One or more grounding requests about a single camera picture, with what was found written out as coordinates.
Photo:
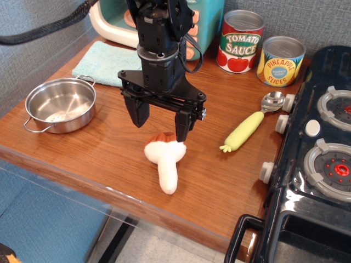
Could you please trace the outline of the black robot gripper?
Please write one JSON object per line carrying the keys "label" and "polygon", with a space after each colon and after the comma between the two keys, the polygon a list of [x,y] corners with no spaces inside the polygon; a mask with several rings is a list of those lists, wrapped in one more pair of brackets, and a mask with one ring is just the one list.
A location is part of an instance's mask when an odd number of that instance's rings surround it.
{"label": "black robot gripper", "polygon": [[133,124],[140,128],[150,116],[150,104],[176,112],[178,142],[185,142],[195,122],[203,120],[206,95],[186,79],[186,44],[154,53],[137,46],[141,70],[122,70],[121,93]]}

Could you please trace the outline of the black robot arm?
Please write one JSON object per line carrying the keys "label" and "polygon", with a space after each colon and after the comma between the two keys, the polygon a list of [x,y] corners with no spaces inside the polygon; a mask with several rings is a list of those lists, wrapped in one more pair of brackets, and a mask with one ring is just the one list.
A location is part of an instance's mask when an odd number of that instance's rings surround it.
{"label": "black robot arm", "polygon": [[186,44],[199,45],[189,35],[194,27],[194,11],[186,1],[128,1],[139,43],[137,54],[141,70],[122,70],[121,94],[138,128],[150,116],[150,105],[175,112],[177,141],[184,142],[197,120],[206,115],[207,96],[190,84],[186,73],[195,73],[186,65]]}

